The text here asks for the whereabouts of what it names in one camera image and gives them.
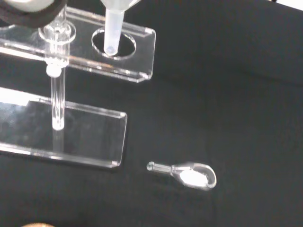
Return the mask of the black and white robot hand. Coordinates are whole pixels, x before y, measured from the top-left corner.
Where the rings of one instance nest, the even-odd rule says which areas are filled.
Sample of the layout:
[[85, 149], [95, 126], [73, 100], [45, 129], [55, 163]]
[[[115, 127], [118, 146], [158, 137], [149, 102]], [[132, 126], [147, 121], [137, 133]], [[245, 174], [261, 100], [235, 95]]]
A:
[[11, 25], [39, 28], [52, 22], [66, 0], [2, 0], [0, 19]]

